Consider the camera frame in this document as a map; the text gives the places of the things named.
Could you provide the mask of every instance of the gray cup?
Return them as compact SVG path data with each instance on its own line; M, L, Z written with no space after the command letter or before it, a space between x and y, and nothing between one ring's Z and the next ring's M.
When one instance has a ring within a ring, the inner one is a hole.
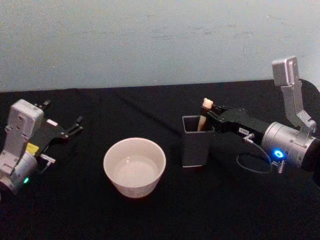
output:
M182 166L184 168L206 165L214 128L209 124L204 131L197 131L200 116L183 116Z

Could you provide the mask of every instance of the black tablecloth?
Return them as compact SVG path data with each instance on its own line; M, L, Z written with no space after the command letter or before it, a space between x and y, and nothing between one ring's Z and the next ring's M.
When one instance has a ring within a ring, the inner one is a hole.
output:
M320 126L319 92L304 81L302 94ZM233 133L215 134L206 166L182 168L182 116L198 115L204 97L291 126L272 80L0 93L1 128L21 98L52 100L46 117L63 127L84 117L79 136L47 152L56 164L0 205L0 238L318 238L320 190L312 173L288 166L283 175L261 175L240 168L236 155L256 149ZM1 131L1 147L5 137ZM162 178L143 199L122 196L103 170L108 148L130 137L150 139L166 155Z

